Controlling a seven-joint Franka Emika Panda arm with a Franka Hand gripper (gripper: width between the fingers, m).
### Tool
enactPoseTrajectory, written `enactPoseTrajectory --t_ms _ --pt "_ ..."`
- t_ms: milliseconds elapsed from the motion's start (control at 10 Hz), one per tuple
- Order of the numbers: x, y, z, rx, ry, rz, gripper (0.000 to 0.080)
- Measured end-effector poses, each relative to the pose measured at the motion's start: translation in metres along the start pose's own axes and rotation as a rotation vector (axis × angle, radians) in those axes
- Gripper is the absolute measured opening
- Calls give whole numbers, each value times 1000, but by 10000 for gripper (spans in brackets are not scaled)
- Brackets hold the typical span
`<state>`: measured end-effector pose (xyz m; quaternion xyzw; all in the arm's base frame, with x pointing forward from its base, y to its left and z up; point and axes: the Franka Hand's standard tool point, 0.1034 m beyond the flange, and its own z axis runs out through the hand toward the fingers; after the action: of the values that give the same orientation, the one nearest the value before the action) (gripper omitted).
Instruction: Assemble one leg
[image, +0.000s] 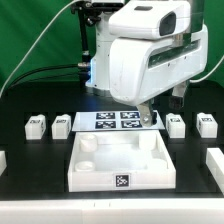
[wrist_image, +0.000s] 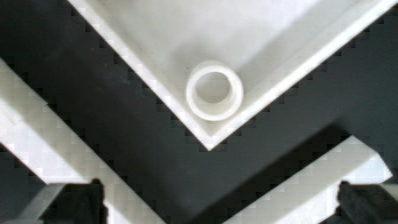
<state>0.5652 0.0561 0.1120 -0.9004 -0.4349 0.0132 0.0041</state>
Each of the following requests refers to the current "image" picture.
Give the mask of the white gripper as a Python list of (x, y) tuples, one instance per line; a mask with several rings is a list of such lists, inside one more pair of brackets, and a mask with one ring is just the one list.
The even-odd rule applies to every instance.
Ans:
[(173, 40), (158, 41), (117, 38), (111, 45), (109, 57), (109, 86), (115, 101), (137, 106), (143, 126), (153, 125), (153, 109), (145, 102), (172, 88), (169, 107), (184, 106), (187, 84), (184, 82), (201, 73), (207, 63), (208, 29), (191, 36), (193, 48), (171, 59)]

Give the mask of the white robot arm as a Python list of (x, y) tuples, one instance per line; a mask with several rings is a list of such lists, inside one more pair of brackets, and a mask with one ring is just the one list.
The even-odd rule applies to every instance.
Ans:
[(78, 0), (80, 81), (88, 92), (135, 106), (144, 126), (156, 123), (153, 98), (169, 90), (180, 109), (190, 79), (207, 63), (205, 0)]

